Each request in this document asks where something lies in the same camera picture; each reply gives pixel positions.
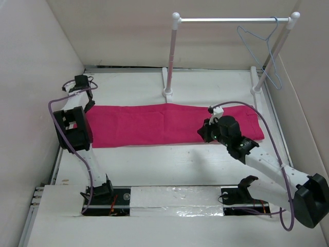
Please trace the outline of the pink trousers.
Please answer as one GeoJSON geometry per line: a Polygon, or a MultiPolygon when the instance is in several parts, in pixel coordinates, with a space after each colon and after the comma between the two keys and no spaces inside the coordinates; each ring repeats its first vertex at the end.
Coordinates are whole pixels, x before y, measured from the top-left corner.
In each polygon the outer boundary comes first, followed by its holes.
{"type": "MultiPolygon", "coordinates": [[[[242,134],[263,140],[257,114],[240,105],[223,108],[222,116],[232,116],[242,134]]],[[[120,107],[96,105],[86,113],[93,134],[93,148],[152,146],[200,143],[197,130],[211,117],[207,107],[172,103],[120,107]]]]}

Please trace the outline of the blue wire hanger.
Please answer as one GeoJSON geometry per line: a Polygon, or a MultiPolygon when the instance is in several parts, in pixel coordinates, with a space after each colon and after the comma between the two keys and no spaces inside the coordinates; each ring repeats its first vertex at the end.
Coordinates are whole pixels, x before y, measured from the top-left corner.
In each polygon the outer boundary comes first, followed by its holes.
{"type": "Polygon", "coordinates": [[[240,25],[236,28],[236,31],[241,41],[247,48],[248,52],[254,59],[255,63],[258,65],[259,68],[262,69],[262,76],[259,79],[259,83],[260,83],[259,86],[262,87],[262,83],[265,82],[265,80],[267,79],[274,86],[276,90],[281,90],[283,85],[281,78],[277,73],[277,67],[275,62],[278,54],[275,54],[275,52],[272,51],[272,46],[270,45],[270,39],[278,29],[279,19],[275,16],[271,16],[270,18],[274,20],[273,30],[266,37],[259,36],[256,33],[253,33],[240,25]],[[269,59],[269,61],[266,64],[265,62],[261,63],[261,60],[258,59],[258,57],[253,53],[253,49],[248,45],[248,43],[245,40],[247,36],[258,39],[263,43],[261,46],[263,47],[263,50],[266,50],[267,59],[269,59]]]}

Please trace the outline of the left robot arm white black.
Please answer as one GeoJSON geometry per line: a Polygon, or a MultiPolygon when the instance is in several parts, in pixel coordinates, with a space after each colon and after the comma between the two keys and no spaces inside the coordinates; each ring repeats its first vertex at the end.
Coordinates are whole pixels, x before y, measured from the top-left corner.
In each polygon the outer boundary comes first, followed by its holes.
{"type": "Polygon", "coordinates": [[[60,146],[75,155],[86,168],[90,186],[81,195],[88,205],[109,204],[115,197],[112,183],[93,152],[93,134],[86,116],[95,105],[92,90],[97,87],[93,77],[77,75],[62,86],[68,96],[48,103],[60,146]]]}

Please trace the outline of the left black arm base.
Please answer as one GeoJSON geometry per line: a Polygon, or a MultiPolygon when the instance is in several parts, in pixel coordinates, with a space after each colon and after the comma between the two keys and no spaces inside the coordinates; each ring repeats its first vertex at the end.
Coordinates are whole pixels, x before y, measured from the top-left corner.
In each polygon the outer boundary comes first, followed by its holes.
{"type": "Polygon", "coordinates": [[[131,187],[114,187],[114,195],[109,197],[93,197],[89,207],[88,197],[83,196],[82,211],[84,216],[121,217],[130,215],[131,187]]]}

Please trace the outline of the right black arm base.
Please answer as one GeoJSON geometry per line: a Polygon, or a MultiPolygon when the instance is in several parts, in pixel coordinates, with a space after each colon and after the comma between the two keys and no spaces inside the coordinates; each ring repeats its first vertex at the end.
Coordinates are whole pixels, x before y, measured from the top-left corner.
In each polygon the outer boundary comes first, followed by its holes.
{"type": "Polygon", "coordinates": [[[247,188],[252,182],[257,181],[255,176],[242,179],[237,185],[221,187],[221,195],[218,201],[223,205],[225,216],[247,216],[269,214],[270,208],[266,201],[251,197],[247,188]]]}

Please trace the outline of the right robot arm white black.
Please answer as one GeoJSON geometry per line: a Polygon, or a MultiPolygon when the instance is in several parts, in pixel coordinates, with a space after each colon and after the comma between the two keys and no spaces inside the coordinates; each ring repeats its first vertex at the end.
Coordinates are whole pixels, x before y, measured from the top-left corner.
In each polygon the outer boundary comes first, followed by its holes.
{"type": "Polygon", "coordinates": [[[198,130],[204,142],[217,141],[226,146],[231,157],[266,175],[269,181],[255,176],[241,180],[237,196],[248,203],[260,199],[285,209],[308,228],[314,228],[328,214],[328,184],[316,173],[309,175],[284,166],[259,144],[241,134],[232,116],[205,119],[198,130]]]}

